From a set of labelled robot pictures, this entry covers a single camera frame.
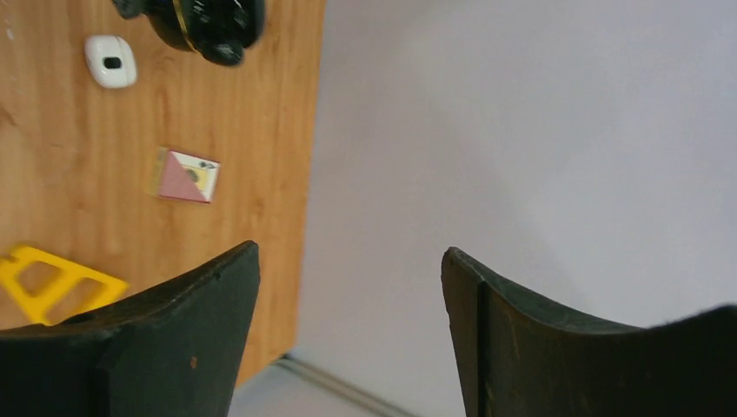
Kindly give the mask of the white gold earbud charging case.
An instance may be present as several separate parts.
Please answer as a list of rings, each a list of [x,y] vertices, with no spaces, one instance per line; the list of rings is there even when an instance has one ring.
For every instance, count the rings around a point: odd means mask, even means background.
[[[132,48],[114,35],[89,36],[84,54],[93,79],[105,89],[123,89],[137,81],[137,66]]]

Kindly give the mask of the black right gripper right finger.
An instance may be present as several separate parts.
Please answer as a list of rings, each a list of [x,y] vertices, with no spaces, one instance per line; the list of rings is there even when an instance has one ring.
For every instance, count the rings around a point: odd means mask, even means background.
[[[458,248],[442,291],[468,416],[733,416],[736,308],[638,328],[497,274]]]

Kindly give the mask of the black earbud case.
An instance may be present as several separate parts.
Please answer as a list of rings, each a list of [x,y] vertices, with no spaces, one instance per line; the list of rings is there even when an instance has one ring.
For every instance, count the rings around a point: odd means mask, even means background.
[[[113,0],[126,20],[148,18],[159,38],[223,67],[242,64],[266,23],[264,0]]]

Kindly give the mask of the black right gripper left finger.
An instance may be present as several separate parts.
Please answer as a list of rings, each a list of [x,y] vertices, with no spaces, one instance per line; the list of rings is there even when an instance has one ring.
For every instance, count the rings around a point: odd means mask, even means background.
[[[2,415],[227,415],[259,285],[246,241],[108,306],[4,330]]]

